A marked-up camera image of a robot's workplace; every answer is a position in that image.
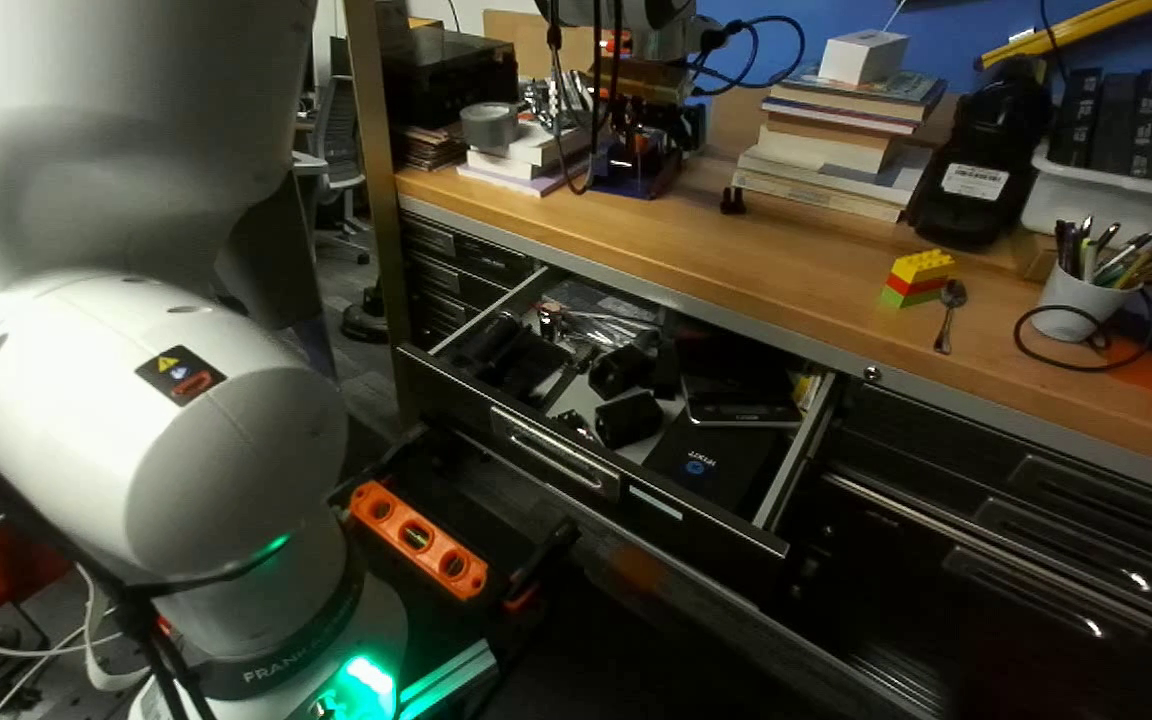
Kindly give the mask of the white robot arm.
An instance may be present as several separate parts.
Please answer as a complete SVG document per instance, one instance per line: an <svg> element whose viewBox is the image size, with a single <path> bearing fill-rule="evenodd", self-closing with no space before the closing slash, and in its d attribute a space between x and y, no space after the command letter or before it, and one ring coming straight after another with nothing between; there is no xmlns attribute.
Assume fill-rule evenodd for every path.
<svg viewBox="0 0 1152 720"><path fill-rule="evenodd" d="M0 475L83 551L132 720L398 720L409 611L334 509L347 407L209 296L275 197L317 0L0 0Z"/></svg>

